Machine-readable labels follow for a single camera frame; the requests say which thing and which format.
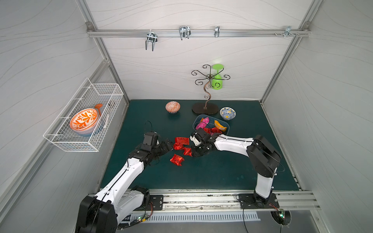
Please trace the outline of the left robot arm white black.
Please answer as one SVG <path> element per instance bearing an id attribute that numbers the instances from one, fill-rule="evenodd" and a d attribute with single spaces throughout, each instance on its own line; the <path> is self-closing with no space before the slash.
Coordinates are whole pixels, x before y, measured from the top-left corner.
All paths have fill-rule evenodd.
<path id="1" fill-rule="evenodd" d="M 173 150 L 169 139 L 145 139 L 130 154 L 122 169 L 98 193 L 86 196 L 80 203 L 76 233 L 114 233 L 118 225 L 135 209 L 141 207 L 149 196 L 149 190 L 134 188 L 123 195 L 147 165 Z"/>

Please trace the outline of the yellow orange tea bag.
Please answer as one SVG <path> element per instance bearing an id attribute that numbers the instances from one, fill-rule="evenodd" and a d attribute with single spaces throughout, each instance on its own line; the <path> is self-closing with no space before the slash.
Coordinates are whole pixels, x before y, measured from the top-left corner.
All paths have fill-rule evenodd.
<path id="1" fill-rule="evenodd" d="M 225 132 L 225 131 L 227 130 L 227 127 L 221 125 L 220 122 L 217 121 L 217 120 L 214 120 L 214 125 L 215 125 L 215 127 L 216 127 L 217 129 L 219 129 L 219 130 L 222 131 L 222 132 Z"/>

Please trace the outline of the small red tea bag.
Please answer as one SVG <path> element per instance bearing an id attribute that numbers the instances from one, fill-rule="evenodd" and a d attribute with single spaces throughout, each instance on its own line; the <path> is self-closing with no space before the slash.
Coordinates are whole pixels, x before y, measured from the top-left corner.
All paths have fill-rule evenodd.
<path id="1" fill-rule="evenodd" d="M 183 150 L 184 150 L 183 155 L 185 155 L 185 156 L 191 156 L 191 157 L 193 156 L 192 155 L 192 148 L 186 148 L 186 147 L 184 147 Z"/>

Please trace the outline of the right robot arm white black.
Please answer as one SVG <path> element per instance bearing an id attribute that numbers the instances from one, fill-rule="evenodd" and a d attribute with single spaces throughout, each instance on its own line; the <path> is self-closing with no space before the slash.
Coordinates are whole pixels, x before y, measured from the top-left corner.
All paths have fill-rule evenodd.
<path id="1" fill-rule="evenodd" d="M 282 156 L 265 137 L 258 135 L 255 138 L 239 138 L 219 133 L 210 135 L 203 129 L 198 129 L 189 138 L 193 157 L 207 155 L 214 150 L 248 157 L 257 172 L 254 200 L 263 204 L 269 202 Z"/>

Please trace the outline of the long pink tea bag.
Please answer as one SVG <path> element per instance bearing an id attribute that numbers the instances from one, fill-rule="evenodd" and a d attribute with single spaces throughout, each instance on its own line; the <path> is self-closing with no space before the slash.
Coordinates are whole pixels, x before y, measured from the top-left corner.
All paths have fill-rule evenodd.
<path id="1" fill-rule="evenodd" d="M 196 130 L 198 129 L 204 129 L 207 127 L 207 125 L 209 124 L 209 117 L 205 117 L 205 118 L 202 118 L 199 123 L 197 124 L 197 126 L 195 127 Z"/>

